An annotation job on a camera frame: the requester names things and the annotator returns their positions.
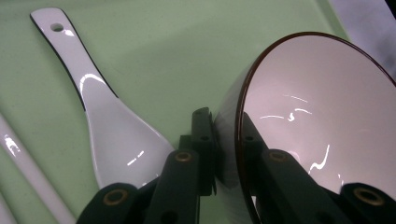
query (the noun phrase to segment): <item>mounting hole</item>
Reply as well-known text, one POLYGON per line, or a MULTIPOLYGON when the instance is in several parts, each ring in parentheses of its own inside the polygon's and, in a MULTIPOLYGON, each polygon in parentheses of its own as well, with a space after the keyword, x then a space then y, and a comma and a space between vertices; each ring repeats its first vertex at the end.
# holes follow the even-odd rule
POLYGON ((60 23, 53 23, 50 26, 50 29, 55 32, 61 32, 64 29, 64 27, 60 23))
POLYGON ((286 161, 288 156, 284 152, 270 152, 270 159, 273 161, 286 161))
POLYGON ((105 195, 103 203, 108 206, 114 206, 122 203, 128 198, 128 191, 125 189, 113 189, 105 195))
POLYGON ((334 218, 329 213, 326 212, 317 212, 317 220, 323 224, 333 224, 334 218))
POLYGON ((174 211, 167 211, 161 216, 161 223, 163 224, 175 224, 177 220, 178 216, 174 211))
POLYGON ((177 161, 190 161, 191 158, 192 158, 192 155, 188 152, 179 152, 176 154, 177 161))
POLYGON ((361 200, 362 202, 368 203, 373 206, 381 206, 385 203, 384 199, 379 196, 376 192, 365 189, 365 188, 355 188, 353 189, 353 194, 361 200))

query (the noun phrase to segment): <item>green surface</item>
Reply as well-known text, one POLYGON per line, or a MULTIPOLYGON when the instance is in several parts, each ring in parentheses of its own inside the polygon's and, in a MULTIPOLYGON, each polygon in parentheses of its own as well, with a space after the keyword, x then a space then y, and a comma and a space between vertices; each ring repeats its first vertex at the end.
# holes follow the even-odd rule
MULTIPOLYGON (((98 190, 85 115, 74 86, 30 21, 60 7, 102 74, 175 147, 191 112, 216 114, 240 73, 284 35, 346 37, 325 1, 0 1, 0 112, 77 217, 98 190)), ((0 191, 19 223, 55 223, 0 151, 0 191)), ((227 223, 218 197, 201 223, 227 223)))

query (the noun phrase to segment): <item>spoon handle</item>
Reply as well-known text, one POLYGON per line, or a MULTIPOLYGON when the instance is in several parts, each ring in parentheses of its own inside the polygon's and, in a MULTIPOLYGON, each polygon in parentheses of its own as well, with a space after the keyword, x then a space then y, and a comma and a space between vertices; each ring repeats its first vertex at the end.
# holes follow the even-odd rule
POLYGON ((64 64, 85 110, 118 98, 106 84, 73 24, 61 9, 41 8, 31 13, 31 19, 64 64))
POLYGON ((7 121, 0 114, 0 145, 15 162, 18 169, 28 180, 41 201, 59 223, 76 223, 75 218, 66 207, 61 197, 48 179, 41 172, 35 161, 29 155, 18 136, 12 131, 7 121))
POLYGON ((0 220, 3 224, 16 224, 14 216, 12 216, 3 195, 0 193, 0 220))
POLYGON ((140 188, 157 178, 173 151, 169 142, 109 88, 62 10, 42 8, 31 18, 64 63, 84 105, 99 187, 121 182, 140 188))

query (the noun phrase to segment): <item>hole in spoon handle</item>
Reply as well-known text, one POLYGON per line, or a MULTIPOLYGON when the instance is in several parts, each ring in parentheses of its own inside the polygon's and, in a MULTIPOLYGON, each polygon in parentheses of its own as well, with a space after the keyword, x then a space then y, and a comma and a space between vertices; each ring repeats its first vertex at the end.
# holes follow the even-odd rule
POLYGON ((103 101, 104 95, 105 98, 117 98, 85 50, 73 24, 61 9, 41 8, 31 13, 31 19, 62 61, 75 85, 84 110, 89 104, 96 104, 101 99, 103 101), (85 94, 88 94, 87 90, 89 90, 89 97, 84 98, 84 88, 85 94))

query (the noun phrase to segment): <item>white chopstick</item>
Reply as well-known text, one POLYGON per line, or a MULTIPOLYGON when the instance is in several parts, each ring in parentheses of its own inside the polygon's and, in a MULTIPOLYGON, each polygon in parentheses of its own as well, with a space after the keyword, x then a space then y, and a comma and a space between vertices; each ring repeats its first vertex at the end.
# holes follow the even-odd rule
POLYGON ((76 223, 76 219, 66 207, 61 197, 41 172, 40 168, 38 168, 35 161, 29 155, 29 152, 1 114, 0 145, 15 162, 55 219, 62 224, 76 223))
POLYGON ((3 195, 0 193, 0 220, 2 224, 17 224, 14 216, 12 216, 3 195))

